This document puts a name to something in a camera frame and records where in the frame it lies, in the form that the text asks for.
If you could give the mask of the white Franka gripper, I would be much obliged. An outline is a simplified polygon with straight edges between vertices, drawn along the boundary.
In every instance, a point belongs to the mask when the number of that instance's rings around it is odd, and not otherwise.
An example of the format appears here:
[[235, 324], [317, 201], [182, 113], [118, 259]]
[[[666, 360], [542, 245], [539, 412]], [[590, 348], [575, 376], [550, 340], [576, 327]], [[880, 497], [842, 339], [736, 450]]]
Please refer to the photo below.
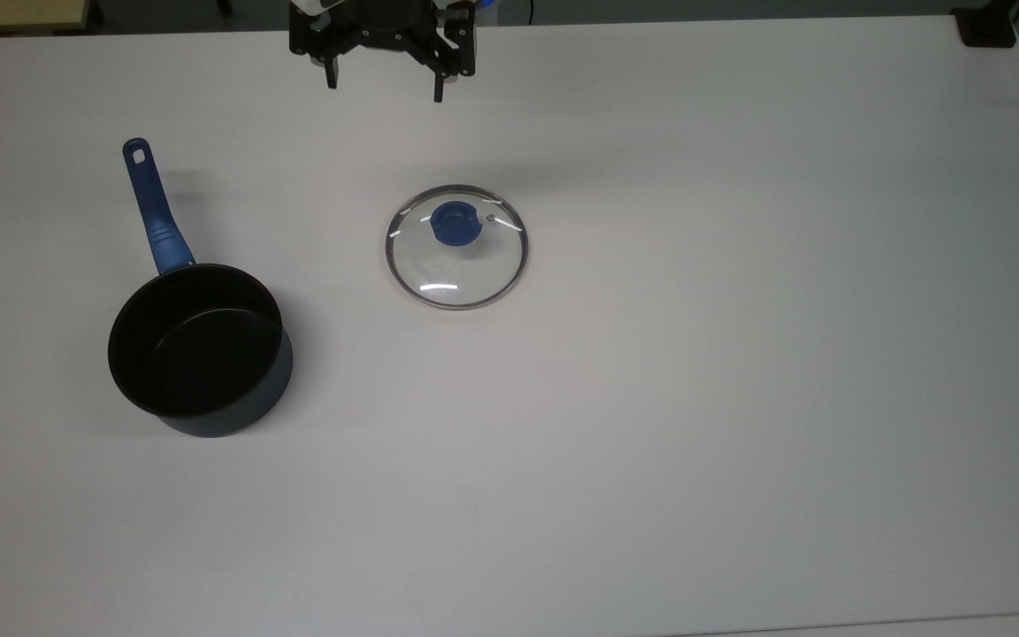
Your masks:
[[339, 59], [354, 48], [407, 52], [432, 70], [441, 104], [446, 85], [476, 73], [477, 12], [477, 4], [433, 1], [294, 1], [288, 48], [322, 68], [329, 89], [337, 89]]

